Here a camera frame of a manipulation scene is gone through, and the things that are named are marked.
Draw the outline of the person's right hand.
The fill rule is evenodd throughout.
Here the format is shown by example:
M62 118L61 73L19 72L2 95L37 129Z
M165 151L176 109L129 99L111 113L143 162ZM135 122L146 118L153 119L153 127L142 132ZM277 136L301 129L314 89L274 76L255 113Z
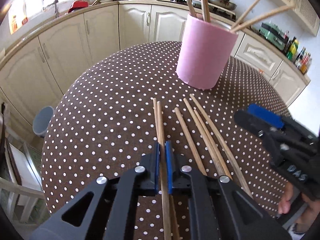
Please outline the person's right hand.
M293 197L293 185L290 182L287 182L283 196L278 204L278 213L285 214L288 213L291 207L290 200ZM306 210L302 215L296 220L296 226L294 232L303 233L307 232L310 226L317 218L319 214L319 200L312 201L308 196L302 194L304 202L308 204Z

